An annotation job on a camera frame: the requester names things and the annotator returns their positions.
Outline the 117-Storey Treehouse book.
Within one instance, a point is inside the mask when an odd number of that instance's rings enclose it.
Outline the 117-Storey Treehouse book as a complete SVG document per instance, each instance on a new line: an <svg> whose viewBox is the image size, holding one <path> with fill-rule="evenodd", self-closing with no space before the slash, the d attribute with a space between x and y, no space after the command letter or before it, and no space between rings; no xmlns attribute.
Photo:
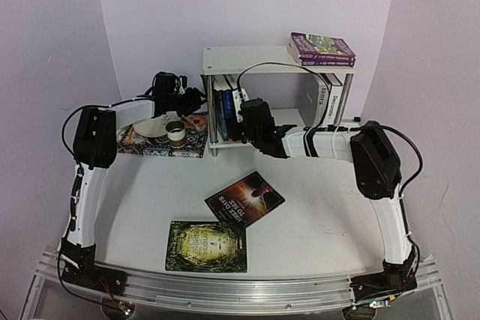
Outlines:
<svg viewBox="0 0 480 320"><path fill-rule="evenodd" d="M356 54L342 38L292 32L286 46L296 61L354 61Z"/></svg>

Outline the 52-Storey Treehouse book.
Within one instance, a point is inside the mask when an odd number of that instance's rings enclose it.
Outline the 52-Storey Treehouse book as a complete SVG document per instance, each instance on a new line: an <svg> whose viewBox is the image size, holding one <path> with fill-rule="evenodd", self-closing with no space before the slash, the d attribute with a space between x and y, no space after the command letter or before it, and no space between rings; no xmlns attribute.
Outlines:
<svg viewBox="0 0 480 320"><path fill-rule="evenodd" d="M304 67L354 67L353 61L322 61L322 60L299 60L298 64Z"/></svg>

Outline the dark blue barcode book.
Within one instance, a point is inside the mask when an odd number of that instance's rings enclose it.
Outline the dark blue barcode book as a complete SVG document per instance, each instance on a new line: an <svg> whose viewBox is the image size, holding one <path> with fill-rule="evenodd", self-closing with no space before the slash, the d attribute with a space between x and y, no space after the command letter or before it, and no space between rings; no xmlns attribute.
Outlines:
<svg viewBox="0 0 480 320"><path fill-rule="evenodd" d="M220 139L225 140L224 135L224 120L222 119L222 111L223 106L221 105L221 93L217 90L213 91L213 98L214 98L214 107L215 107L215 120L216 120L216 128L219 133Z"/></svg>

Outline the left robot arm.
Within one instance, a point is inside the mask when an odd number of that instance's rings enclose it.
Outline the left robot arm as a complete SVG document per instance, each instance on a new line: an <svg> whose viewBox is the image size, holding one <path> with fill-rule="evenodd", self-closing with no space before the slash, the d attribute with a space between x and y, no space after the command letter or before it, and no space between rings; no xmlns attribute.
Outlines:
<svg viewBox="0 0 480 320"><path fill-rule="evenodd" d="M150 88L133 99L76 109L79 120L68 149L76 164L76 177L70 194L67 228L59 244L58 257L65 262L61 281L114 294L122 292L125 272L95 264L96 212L104 177L116 159L116 134L126 126L168 112L183 116L199 110L207 97L187 83L186 76L160 72L154 76Z"/></svg>

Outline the Decorate Furniture large book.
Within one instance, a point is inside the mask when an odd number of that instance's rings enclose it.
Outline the Decorate Furniture large book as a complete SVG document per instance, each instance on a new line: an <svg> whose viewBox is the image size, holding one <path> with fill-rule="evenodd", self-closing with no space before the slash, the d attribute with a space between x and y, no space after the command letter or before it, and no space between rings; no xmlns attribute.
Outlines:
<svg viewBox="0 0 480 320"><path fill-rule="evenodd" d="M335 124L344 84L333 73L324 73L323 76L329 85L327 113L324 119L325 125L329 126Z"/></svg>

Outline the grey ianra book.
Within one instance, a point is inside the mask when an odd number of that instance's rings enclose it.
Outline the grey ianra book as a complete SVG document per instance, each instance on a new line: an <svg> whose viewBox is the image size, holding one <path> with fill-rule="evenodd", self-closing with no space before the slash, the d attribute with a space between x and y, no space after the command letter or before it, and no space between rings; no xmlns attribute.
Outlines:
<svg viewBox="0 0 480 320"><path fill-rule="evenodd" d="M304 124L312 127L323 121L331 85L322 74L301 75L300 80L295 105Z"/></svg>

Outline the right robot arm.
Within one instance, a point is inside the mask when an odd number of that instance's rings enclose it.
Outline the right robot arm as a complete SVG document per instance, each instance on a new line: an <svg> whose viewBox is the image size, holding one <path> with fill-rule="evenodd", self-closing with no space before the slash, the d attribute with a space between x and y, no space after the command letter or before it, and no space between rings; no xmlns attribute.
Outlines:
<svg viewBox="0 0 480 320"><path fill-rule="evenodd" d="M351 287L360 302L400 295L417 286L420 249L413 240L404 208L401 159L387 134L402 138L414 151L416 145L400 131L376 121L358 127L314 125L296 130L278 126L269 105L262 99L243 100L238 111L243 143L262 154L287 159L335 159L353 165L360 194L373 206L382 236L382 271L353 277Z"/></svg>

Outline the blue orange paperback book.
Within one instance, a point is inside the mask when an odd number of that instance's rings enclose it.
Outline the blue orange paperback book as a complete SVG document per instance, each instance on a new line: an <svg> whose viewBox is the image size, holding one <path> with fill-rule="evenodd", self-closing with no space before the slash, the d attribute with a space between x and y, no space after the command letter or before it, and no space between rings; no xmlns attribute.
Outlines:
<svg viewBox="0 0 480 320"><path fill-rule="evenodd" d="M229 136L229 140L235 142L237 140L236 133L236 115L235 107L233 103L233 94L231 90L223 91L223 113L226 122L226 129Z"/></svg>

